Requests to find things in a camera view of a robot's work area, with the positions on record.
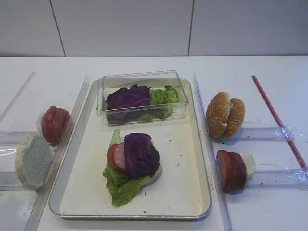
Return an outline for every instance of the sesame seed bun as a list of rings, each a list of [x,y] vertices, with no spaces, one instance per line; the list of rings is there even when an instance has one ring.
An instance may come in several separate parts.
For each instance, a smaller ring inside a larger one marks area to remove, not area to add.
[[[206,120],[210,136],[218,138],[227,129],[227,121],[230,113],[230,97],[226,92],[220,92],[214,96],[207,107]]]
[[[231,99],[230,114],[227,121],[227,129],[220,139],[231,139],[242,126],[245,117],[245,104],[240,99]]]

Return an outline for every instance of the plastic food container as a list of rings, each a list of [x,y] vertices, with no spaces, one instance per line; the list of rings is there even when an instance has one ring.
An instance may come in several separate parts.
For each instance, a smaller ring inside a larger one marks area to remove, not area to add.
[[[179,93],[178,103],[166,103],[140,107],[121,109],[107,109],[107,97],[120,88],[130,88],[132,85],[147,86],[151,90],[165,89],[165,86],[173,86]],[[109,126],[121,124],[145,123],[162,121],[175,118],[183,118],[186,113],[188,99],[183,90],[180,78],[176,71],[147,72],[118,76],[104,76],[99,79],[97,93],[97,115],[103,116],[104,123]],[[172,111],[168,117],[160,118],[160,113]],[[129,120],[118,121],[115,118],[128,115]]]

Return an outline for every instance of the red cabbage leaf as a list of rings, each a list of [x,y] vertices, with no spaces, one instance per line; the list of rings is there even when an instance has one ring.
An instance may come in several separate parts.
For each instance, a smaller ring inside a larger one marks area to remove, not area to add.
[[[107,97],[107,109],[122,109],[129,107],[140,107],[150,105],[149,88],[147,86],[138,87],[134,84],[128,88],[120,88]],[[109,113],[108,120],[115,123],[126,123],[132,119],[139,118],[140,111]]]
[[[124,138],[125,173],[132,179],[154,176],[159,168],[159,152],[151,142],[151,136],[131,133]]]

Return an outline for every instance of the white tray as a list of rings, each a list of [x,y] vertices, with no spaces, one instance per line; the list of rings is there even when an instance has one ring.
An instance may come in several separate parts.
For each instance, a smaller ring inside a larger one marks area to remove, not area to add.
[[[51,192],[50,210],[66,219],[183,219],[205,218],[211,208],[203,152],[192,90],[187,93],[188,113],[182,119],[122,125],[121,136],[147,133],[160,152],[162,175],[132,202],[115,208],[102,173],[115,127],[96,115],[98,82],[94,82],[66,151]]]

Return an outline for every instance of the hamburger bun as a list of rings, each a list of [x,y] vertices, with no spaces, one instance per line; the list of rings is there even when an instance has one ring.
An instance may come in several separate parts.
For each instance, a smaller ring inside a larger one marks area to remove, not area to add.
[[[230,99],[229,94],[220,92],[207,107],[206,121],[213,138],[231,139],[242,126],[245,104],[240,99]]]
[[[22,185],[31,190],[39,189],[51,161],[52,153],[43,137],[32,135],[24,138],[15,158],[16,173]]]
[[[214,96],[207,107],[206,120],[210,136],[220,137],[227,129],[227,121],[230,113],[230,97],[226,92],[220,92]]]
[[[245,117],[245,104],[240,99],[231,99],[230,114],[227,121],[227,129],[220,139],[231,139],[242,126]]]

